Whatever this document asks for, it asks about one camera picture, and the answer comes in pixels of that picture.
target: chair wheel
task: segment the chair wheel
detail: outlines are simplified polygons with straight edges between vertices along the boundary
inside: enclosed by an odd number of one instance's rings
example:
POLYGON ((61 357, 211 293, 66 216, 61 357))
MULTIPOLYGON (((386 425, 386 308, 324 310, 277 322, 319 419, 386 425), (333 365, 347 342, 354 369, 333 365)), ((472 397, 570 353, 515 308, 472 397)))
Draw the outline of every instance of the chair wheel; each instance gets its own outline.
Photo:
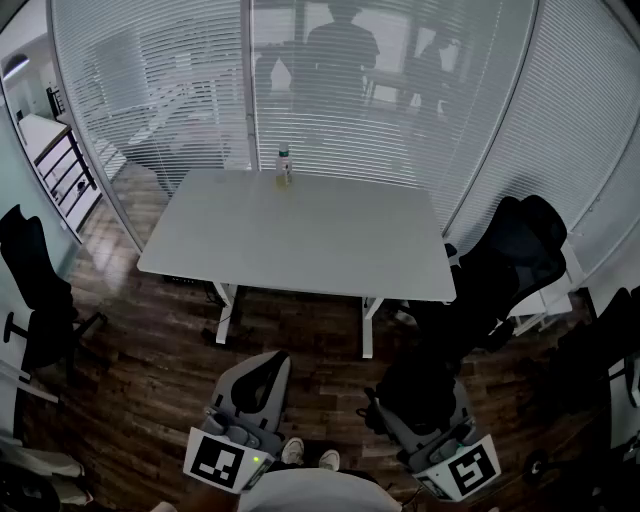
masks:
POLYGON ((522 479, 528 484, 537 484, 547 469, 549 457, 544 450, 536 450, 531 453, 524 463, 524 474, 522 479))

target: white sneaker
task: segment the white sneaker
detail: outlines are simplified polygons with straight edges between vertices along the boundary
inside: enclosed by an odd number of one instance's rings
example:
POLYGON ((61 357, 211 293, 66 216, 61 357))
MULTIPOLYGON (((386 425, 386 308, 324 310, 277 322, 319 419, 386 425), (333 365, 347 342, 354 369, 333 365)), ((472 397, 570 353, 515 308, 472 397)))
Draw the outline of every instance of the white sneaker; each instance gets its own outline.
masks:
POLYGON ((299 437, 292 437, 282 449, 280 460, 285 464, 297 464, 302 466, 302 457, 304 456, 304 443, 299 437))
POLYGON ((318 467, 329 471, 338 471, 340 469, 340 454, 336 450, 327 450, 320 457, 318 467))

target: desk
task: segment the desk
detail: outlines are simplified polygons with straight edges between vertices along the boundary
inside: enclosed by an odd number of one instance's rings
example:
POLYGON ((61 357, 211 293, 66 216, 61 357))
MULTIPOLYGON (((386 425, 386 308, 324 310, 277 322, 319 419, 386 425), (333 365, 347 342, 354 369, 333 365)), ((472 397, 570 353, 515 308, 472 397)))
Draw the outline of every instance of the desk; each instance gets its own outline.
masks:
POLYGON ((426 191, 305 174, 279 189, 272 173, 191 171, 138 268, 212 281, 226 304, 218 343, 238 285, 362 297, 365 358, 383 299, 455 298, 426 191))

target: chair backrest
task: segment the chair backrest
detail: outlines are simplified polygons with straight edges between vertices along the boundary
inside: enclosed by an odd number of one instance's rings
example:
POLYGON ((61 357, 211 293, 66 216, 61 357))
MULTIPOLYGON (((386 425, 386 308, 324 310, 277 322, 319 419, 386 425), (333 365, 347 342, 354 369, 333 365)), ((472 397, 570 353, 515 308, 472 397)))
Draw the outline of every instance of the chair backrest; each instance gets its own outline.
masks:
POLYGON ((20 205, 0 219, 0 253, 29 308, 71 307, 71 286, 53 270, 42 223, 25 219, 20 205))
POLYGON ((566 263, 560 248, 566 236, 562 219, 544 199, 530 196, 521 202, 507 196, 460 265, 467 281, 500 290, 491 293, 496 316, 504 319, 520 301, 562 277, 566 263))

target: cable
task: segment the cable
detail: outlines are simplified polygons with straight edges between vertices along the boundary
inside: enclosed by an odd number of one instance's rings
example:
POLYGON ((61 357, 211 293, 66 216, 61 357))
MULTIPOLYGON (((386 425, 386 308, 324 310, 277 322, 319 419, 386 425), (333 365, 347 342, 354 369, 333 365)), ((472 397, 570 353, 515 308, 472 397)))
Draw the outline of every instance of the cable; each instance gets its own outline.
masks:
POLYGON ((407 501, 405 501, 405 502, 402 504, 402 508, 406 507, 406 506, 407 506, 407 505, 409 505, 413 500, 415 500, 415 499, 416 499, 416 496, 417 496, 418 494, 420 494, 420 491, 421 491, 421 490, 422 490, 422 486, 421 486, 421 485, 419 485, 419 486, 418 486, 418 489, 417 489, 417 490, 416 490, 416 492, 415 492, 415 494, 414 494, 411 498, 409 498, 407 501))

